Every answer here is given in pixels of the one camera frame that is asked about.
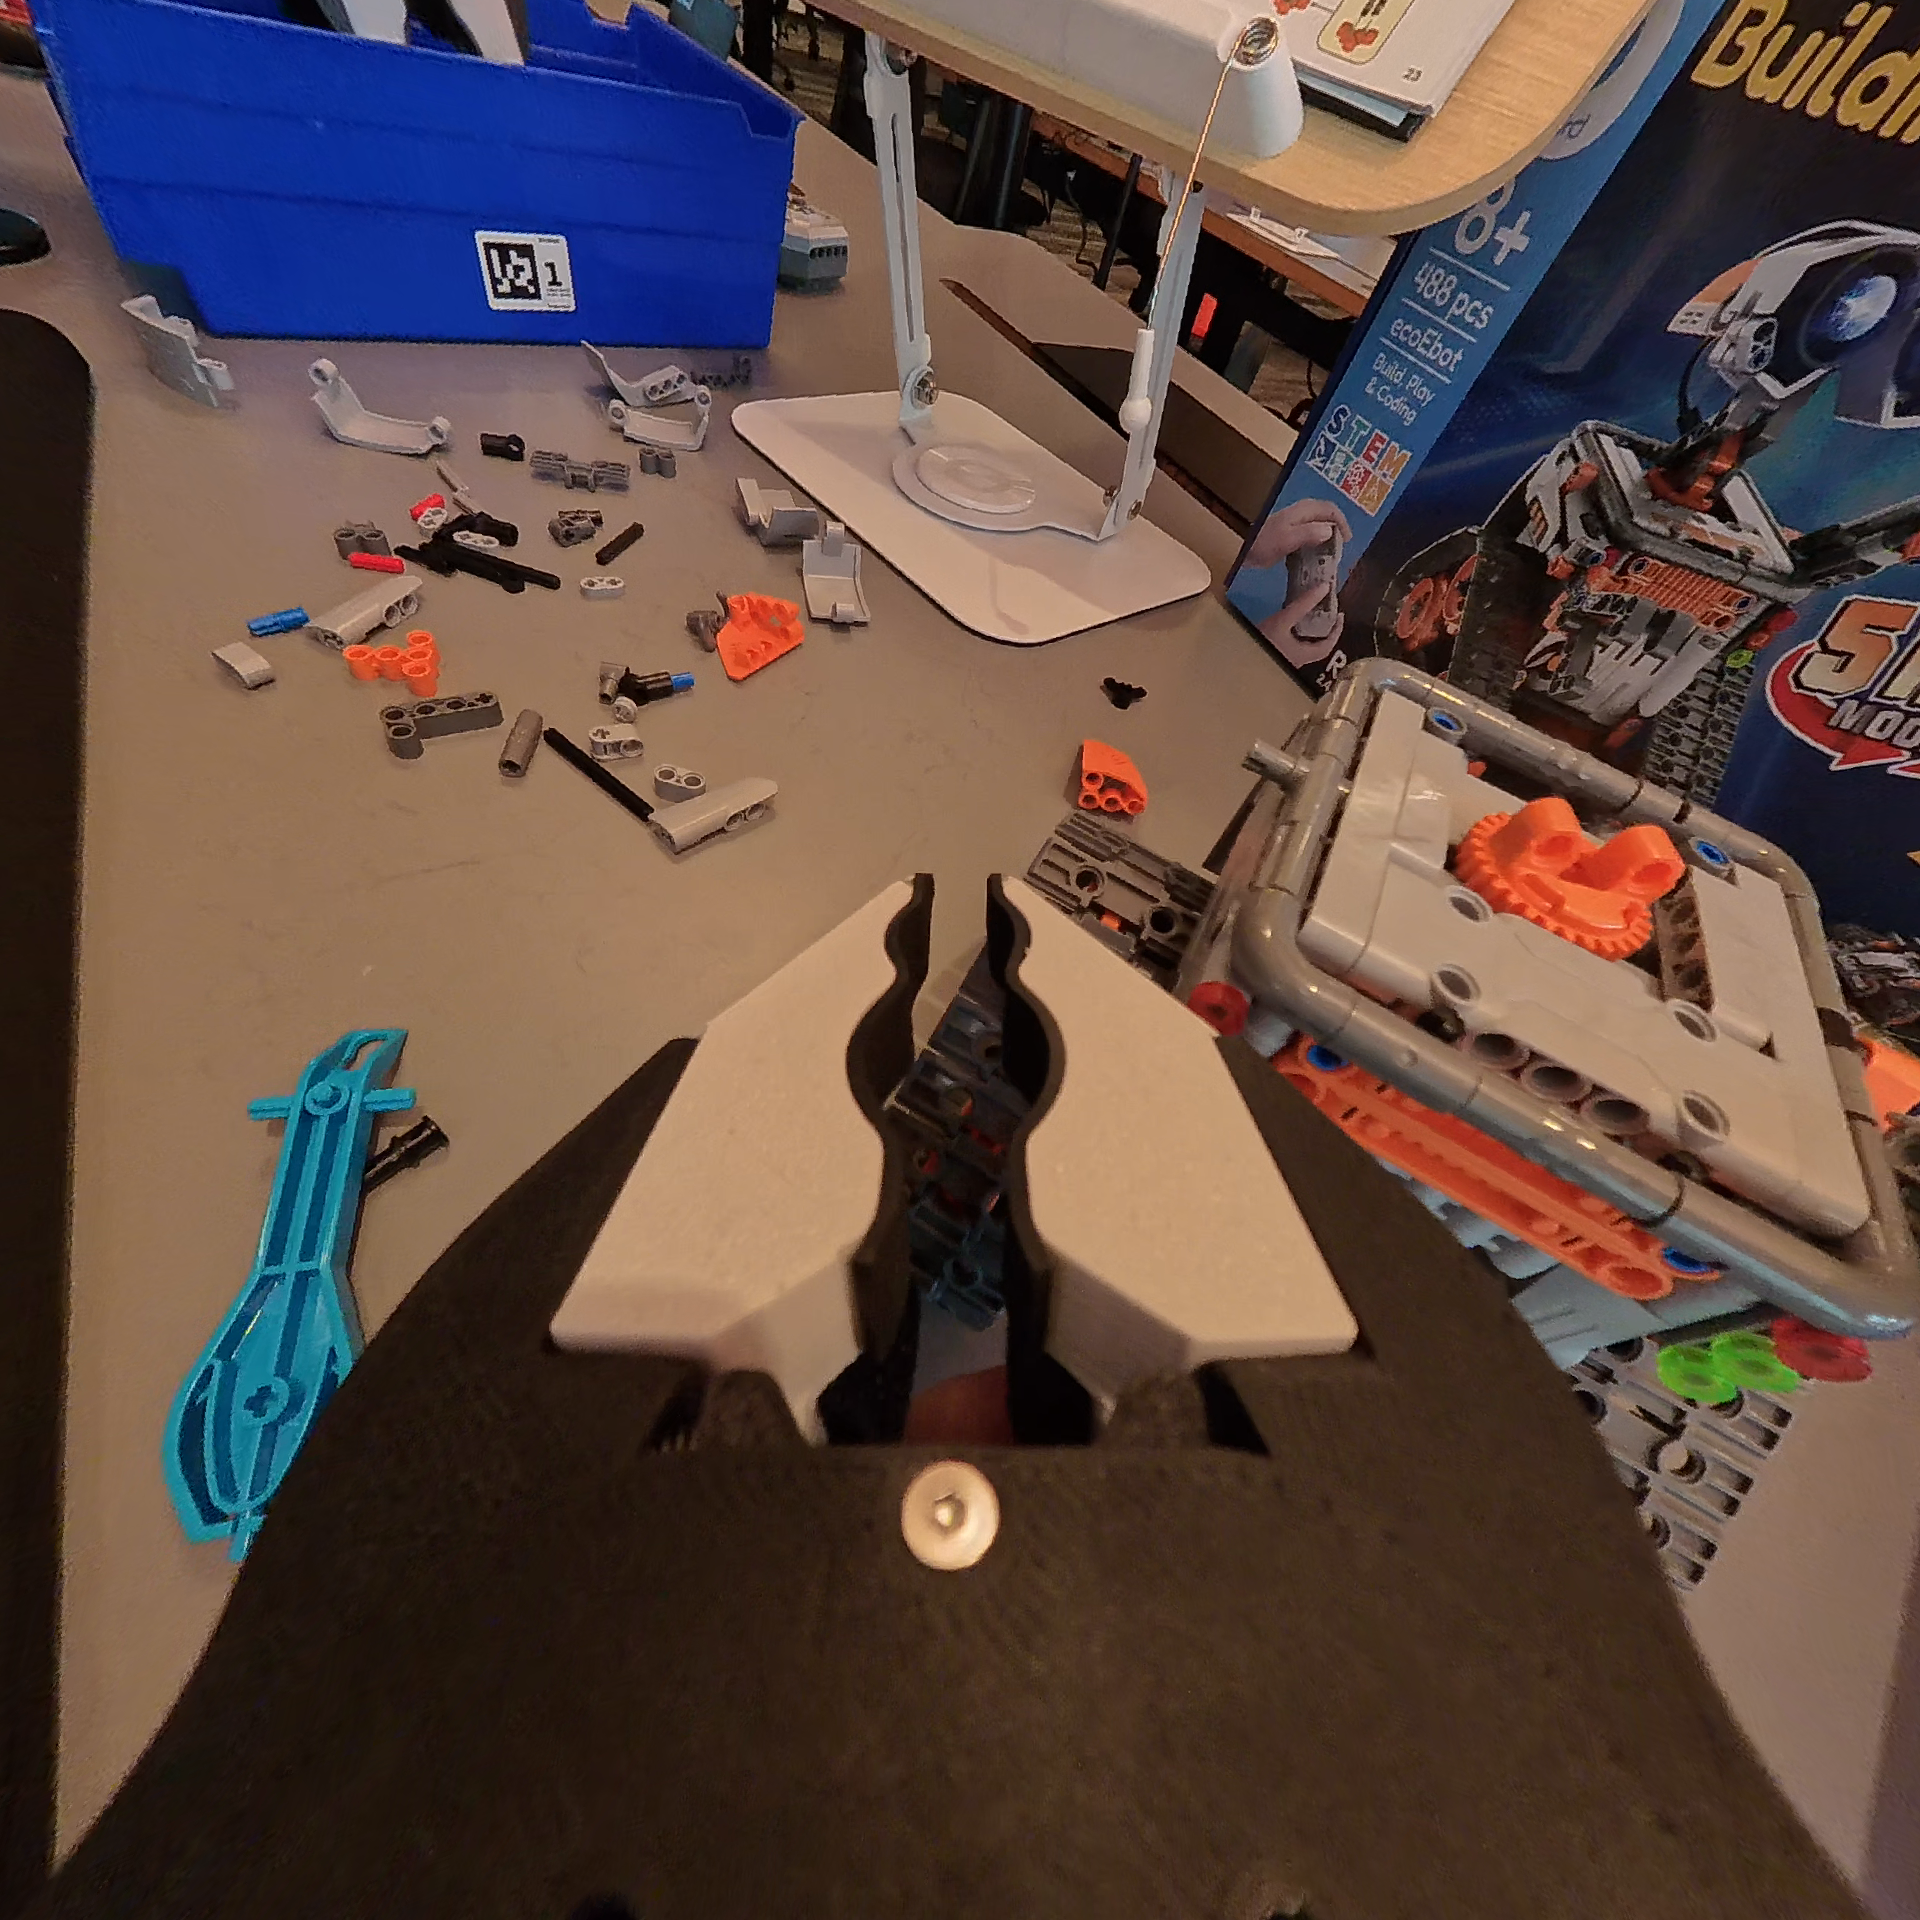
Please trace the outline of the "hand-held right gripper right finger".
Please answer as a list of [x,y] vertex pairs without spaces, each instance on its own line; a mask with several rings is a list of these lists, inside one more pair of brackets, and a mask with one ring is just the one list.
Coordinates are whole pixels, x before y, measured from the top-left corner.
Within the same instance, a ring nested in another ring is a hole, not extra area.
[[1026,880],[987,883],[1004,997],[1004,1397],[1018,1438],[1256,1438],[1217,1362],[1342,1356],[1354,1316],[1219,1041]]

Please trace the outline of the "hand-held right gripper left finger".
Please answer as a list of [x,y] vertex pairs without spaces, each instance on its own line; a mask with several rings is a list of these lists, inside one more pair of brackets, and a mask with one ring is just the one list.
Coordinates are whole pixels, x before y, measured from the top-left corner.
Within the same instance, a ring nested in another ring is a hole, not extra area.
[[706,1022],[588,1246],[552,1341],[767,1374],[803,1438],[904,1303],[907,1149],[933,878],[884,886]]

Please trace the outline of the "blue plastic parts bin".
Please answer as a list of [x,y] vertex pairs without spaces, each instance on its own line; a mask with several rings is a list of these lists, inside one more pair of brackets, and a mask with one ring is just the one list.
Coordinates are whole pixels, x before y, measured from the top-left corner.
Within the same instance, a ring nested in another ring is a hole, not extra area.
[[523,65],[273,3],[35,3],[127,261],[216,335],[767,346],[800,112],[661,14],[526,3]]

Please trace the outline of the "grey orange toy arm assembly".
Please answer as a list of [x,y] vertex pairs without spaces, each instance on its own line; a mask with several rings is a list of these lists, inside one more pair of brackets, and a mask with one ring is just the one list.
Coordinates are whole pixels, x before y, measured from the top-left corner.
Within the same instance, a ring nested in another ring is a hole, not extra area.
[[1004,1160],[1044,1090],[1049,1057],[1042,1014],[1004,997],[983,948],[886,1107],[907,1143],[913,1281],[930,1309],[963,1327],[997,1324],[1010,1351],[1021,1321],[1004,1318],[1013,1246]]

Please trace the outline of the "grey orange tracked toy robot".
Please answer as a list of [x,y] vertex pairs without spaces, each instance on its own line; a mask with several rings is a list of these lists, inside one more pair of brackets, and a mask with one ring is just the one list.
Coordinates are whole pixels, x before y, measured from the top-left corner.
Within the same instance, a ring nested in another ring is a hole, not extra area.
[[1087,812],[1026,880],[1241,1036],[1466,1250],[1693,1592],[1788,1397],[1917,1321],[1917,1250],[1810,883],[1414,666],[1348,666],[1205,871]]

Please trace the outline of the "light grey panel piece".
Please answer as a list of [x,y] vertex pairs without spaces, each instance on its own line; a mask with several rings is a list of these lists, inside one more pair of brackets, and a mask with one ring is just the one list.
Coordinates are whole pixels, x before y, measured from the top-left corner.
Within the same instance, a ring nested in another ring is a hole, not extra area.
[[776,798],[778,781],[772,777],[724,781],[685,800],[655,807],[651,830],[666,854],[679,856],[767,818]]
[[419,613],[422,581],[412,571],[371,575],[363,587],[333,612],[312,613],[307,633],[333,649],[375,643],[371,637],[392,626],[405,626]]

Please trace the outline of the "blue plastic brick separator tool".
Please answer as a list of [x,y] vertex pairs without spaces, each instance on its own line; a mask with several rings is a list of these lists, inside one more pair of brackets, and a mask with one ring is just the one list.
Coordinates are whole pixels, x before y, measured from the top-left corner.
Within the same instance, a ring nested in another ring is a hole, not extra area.
[[290,1457],[367,1345],[346,1267],[371,1122],[416,1105],[412,1090],[392,1084],[403,1041],[403,1027],[351,1029],[293,1093],[248,1107],[285,1126],[261,1245],[181,1379],[162,1445],[186,1537],[227,1537],[233,1559],[248,1556]]

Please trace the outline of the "black long axle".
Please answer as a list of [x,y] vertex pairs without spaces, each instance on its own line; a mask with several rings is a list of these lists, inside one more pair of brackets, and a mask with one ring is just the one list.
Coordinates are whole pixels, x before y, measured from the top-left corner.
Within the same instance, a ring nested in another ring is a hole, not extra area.
[[595,791],[611,798],[611,804],[618,804],[622,812],[635,816],[645,825],[655,823],[655,807],[638,791],[631,791],[626,781],[621,781],[601,761],[595,761],[588,752],[575,745],[564,733],[546,726],[539,737],[559,761],[564,761],[564,767],[581,771]]

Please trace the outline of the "black long connector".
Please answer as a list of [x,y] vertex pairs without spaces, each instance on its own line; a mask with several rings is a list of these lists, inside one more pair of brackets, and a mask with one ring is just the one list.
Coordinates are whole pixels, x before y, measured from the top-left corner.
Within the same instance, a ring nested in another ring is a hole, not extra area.
[[476,553],[454,541],[444,541],[440,532],[419,535],[412,545],[399,542],[395,553],[399,561],[422,564],[425,571],[434,571],[438,576],[448,576],[462,571],[462,575],[498,583],[506,591],[521,591],[523,587],[560,589],[559,575],[507,559],[507,553],[519,545],[519,525],[501,522],[501,529],[506,528],[515,528],[515,542],[501,545],[498,553]]

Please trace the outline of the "dark grey bent beam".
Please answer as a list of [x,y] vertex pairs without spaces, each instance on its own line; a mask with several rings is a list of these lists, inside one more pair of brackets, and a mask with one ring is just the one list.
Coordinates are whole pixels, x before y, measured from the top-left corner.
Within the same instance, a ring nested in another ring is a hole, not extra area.
[[456,693],[380,707],[377,722],[388,752],[416,761],[427,740],[498,728],[501,707],[493,693]]

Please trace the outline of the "orange translucent piece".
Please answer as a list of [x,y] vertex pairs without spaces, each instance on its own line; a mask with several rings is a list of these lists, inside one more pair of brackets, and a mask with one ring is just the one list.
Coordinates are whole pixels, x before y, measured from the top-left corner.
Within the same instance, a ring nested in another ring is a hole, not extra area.
[[723,599],[723,620],[714,651],[732,683],[744,683],[782,661],[803,643],[803,612],[797,603],[767,591],[735,591]]

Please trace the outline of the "wooden book stand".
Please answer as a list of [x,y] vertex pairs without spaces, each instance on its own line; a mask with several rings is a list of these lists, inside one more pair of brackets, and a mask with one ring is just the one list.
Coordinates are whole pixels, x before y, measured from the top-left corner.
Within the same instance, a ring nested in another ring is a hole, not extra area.
[[[754,399],[732,429],[960,626],[1036,644],[1181,603],[1210,566],[1140,511],[1205,188],[1289,227],[1406,231],[1510,181],[1602,74],[1644,3],[1514,3],[1410,143],[1306,107],[1272,3],[832,3],[865,28],[896,383]],[[1149,318],[1105,490],[933,376],[907,56],[1175,174]]]

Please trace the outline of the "dark blue robot kit box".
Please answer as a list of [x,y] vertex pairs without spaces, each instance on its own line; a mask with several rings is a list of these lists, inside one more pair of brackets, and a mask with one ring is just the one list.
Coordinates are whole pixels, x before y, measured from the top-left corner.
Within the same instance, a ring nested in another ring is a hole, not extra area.
[[1400,250],[1229,603],[1406,661],[1917,937],[1917,3],[1655,3]]

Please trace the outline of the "open instruction booklet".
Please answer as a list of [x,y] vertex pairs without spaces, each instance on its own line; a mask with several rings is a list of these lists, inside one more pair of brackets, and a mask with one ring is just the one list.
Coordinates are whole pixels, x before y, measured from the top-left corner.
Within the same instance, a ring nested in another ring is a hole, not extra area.
[[1510,3],[1279,3],[1301,101],[1396,138],[1446,105]]

